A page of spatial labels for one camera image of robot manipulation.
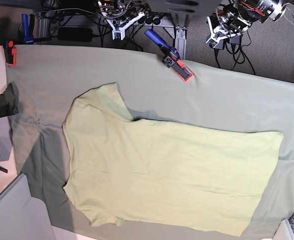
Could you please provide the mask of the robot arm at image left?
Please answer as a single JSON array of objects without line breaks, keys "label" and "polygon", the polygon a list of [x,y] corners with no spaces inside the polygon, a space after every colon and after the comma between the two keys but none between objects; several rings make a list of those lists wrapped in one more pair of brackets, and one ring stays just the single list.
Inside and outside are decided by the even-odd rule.
[{"label": "robot arm at image left", "polygon": [[144,0],[98,0],[99,14],[104,18],[126,19],[138,16],[146,4]]}]

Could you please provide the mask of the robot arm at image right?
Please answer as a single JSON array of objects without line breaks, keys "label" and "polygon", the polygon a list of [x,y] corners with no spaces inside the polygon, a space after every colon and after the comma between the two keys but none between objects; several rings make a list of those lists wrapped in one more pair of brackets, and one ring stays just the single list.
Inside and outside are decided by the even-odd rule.
[{"label": "robot arm at image right", "polygon": [[253,23],[276,22],[286,11],[283,0],[230,0],[220,4],[212,14],[215,33],[231,36],[242,34]]}]

